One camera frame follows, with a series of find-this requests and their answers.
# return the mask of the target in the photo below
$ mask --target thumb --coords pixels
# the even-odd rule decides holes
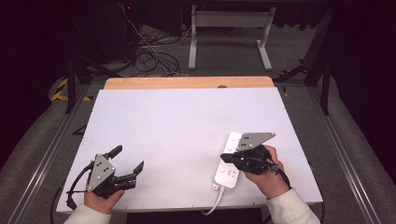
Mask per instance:
[[[114,206],[122,198],[123,194],[124,194],[124,190],[123,189],[120,189],[120,190],[116,191],[113,195],[111,195],[107,199],[108,203],[110,203],[112,206]]]

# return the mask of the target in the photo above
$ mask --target person's left hand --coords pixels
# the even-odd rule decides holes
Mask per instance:
[[[121,199],[123,194],[124,190],[120,189],[108,197],[108,199],[104,199],[93,192],[87,191],[84,193],[84,204],[100,213],[110,215],[113,206]]]

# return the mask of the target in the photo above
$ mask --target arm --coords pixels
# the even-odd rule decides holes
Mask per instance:
[[[98,197],[93,192],[84,193],[84,204],[80,204],[64,224],[107,224],[111,219],[111,210],[120,200],[124,191],[121,189],[108,199]]]
[[[265,146],[271,154],[274,163],[283,171],[283,164],[277,159],[274,147]],[[318,218],[308,205],[298,195],[295,189],[290,189],[280,175],[266,170],[261,175],[245,172],[247,179],[259,187],[267,197],[268,209],[274,223],[305,224],[319,223]]]

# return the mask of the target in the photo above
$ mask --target power outlet socket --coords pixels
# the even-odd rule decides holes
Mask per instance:
[[[238,147],[241,137],[241,133],[230,133],[223,153],[233,154]],[[223,160],[220,160],[220,164],[215,175],[215,182],[217,185],[224,186],[228,189],[233,189],[236,185],[238,175],[239,170],[232,163],[225,163]],[[213,185],[213,189],[218,189],[216,184]]]

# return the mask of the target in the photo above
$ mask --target yellow black hazard tape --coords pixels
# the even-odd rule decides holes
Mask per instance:
[[[64,79],[62,79],[61,83],[59,83],[58,89],[56,89],[55,94],[53,94],[51,101],[58,101],[58,100],[68,101],[69,100],[69,97],[61,95],[66,84],[67,84],[67,77],[64,77]],[[83,101],[93,101],[93,96],[84,96]]]

